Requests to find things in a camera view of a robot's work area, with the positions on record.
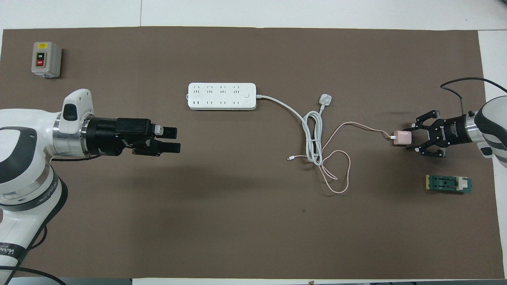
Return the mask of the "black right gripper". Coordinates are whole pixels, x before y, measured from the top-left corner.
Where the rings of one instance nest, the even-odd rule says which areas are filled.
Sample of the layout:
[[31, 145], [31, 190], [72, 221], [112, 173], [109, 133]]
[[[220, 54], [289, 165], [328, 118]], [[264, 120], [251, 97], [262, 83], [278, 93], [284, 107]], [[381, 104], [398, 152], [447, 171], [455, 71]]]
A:
[[[435, 127], [424, 125], [424, 122], [429, 119], [436, 119]], [[467, 115], [442, 119], [440, 118], [440, 112], [437, 110], [431, 110], [417, 117], [416, 122], [411, 126], [411, 131], [436, 131], [436, 137], [420, 145], [406, 146], [406, 150], [415, 151], [426, 157], [444, 158], [445, 148], [452, 145], [472, 143], [472, 139], [467, 131], [467, 119]], [[438, 149], [431, 151], [431, 147], [438, 147]]]

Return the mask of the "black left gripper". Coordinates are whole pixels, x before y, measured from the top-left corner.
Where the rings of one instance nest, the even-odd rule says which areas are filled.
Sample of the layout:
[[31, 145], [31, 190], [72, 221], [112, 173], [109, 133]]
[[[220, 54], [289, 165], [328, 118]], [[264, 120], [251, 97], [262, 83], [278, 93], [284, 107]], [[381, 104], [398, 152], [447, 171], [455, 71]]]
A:
[[100, 118], [88, 120], [84, 141], [89, 154], [118, 156], [125, 148], [134, 155], [160, 156], [180, 153], [181, 144], [154, 139], [176, 139], [178, 129], [153, 124], [145, 118]]

